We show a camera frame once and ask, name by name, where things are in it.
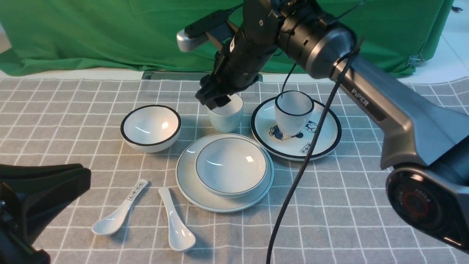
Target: ceramic spoon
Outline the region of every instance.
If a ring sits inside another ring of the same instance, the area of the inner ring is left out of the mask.
[[[114,211],[112,214],[108,215],[106,218],[96,222],[91,230],[93,233],[96,235],[112,235],[119,228],[122,226],[124,223],[125,217],[127,216],[127,213],[129,212],[130,206],[133,204],[137,196],[140,194],[140,192],[147,186],[148,181],[145,179],[140,179],[137,184],[135,184],[134,188],[130,192],[130,194],[127,196],[125,201]]]
[[[158,189],[161,199],[166,208],[166,214],[168,215],[168,239],[169,246],[174,251],[185,252],[191,249],[196,244],[196,237],[194,234],[184,225],[179,218],[179,215],[174,208],[173,199],[171,198],[171,193],[166,187],[161,187]]]

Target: green backdrop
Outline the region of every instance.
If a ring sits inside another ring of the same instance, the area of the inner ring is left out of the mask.
[[[359,0],[319,0],[339,15]],[[47,70],[117,67],[211,71],[216,49],[179,51],[176,33],[241,0],[0,0],[0,22],[12,49],[0,70],[23,76]],[[395,76],[411,74],[411,55],[430,59],[453,0],[368,0],[342,21],[365,36],[362,55]],[[230,18],[242,21],[241,10]],[[292,61],[272,58],[263,71],[288,72]]]

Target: checkered tablecloth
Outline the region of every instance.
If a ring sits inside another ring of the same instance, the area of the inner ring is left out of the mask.
[[[256,106],[281,84],[260,83],[241,93],[245,112],[240,134],[252,137]],[[408,85],[438,105],[469,111],[469,78]],[[194,140],[215,133],[207,110],[194,98],[198,82],[9,80],[0,82],[0,163],[81,163],[92,170],[91,189],[66,208],[34,246],[55,264],[263,264],[269,237],[300,163],[272,157],[275,181],[269,194],[242,212],[218,214],[190,204],[175,181],[176,161]],[[331,84],[289,84],[325,102]],[[163,104],[182,118],[178,141],[148,155],[128,147],[122,119],[133,109]],[[332,110],[342,140],[330,155],[311,162],[278,233],[276,264],[469,263],[456,249],[409,227],[385,195],[389,171],[379,168],[383,134],[344,93]],[[114,211],[137,179],[150,181],[124,227],[99,237],[91,226]],[[168,245],[168,224],[158,188],[171,189],[183,221],[197,237],[184,254]]]

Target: red circular part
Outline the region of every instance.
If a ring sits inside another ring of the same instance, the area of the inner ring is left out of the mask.
[[[409,206],[409,204],[407,203],[407,199],[410,197],[410,196],[413,196],[413,197],[417,197],[417,199],[421,200],[424,204],[425,204],[425,212],[424,213],[419,213],[419,212],[416,212],[411,206]],[[416,215],[416,216],[419,216],[419,217],[424,217],[428,214],[428,212],[430,211],[430,208],[428,206],[428,202],[421,196],[419,195],[418,193],[414,193],[414,192],[409,192],[409,193],[406,193],[404,194],[404,196],[402,197],[402,201],[404,202],[404,206],[407,210],[409,210],[410,212],[412,212],[412,214]]]

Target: white cup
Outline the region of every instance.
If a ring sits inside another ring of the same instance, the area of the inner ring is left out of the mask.
[[[232,132],[239,127],[244,112],[244,103],[237,94],[228,96],[231,101],[223,107],[208,111],[208,118],[216,131]]]
[[[285,136],[294,137],[309,121],[314,101],[299,91],[286,91],[275,98],[275,121]]]

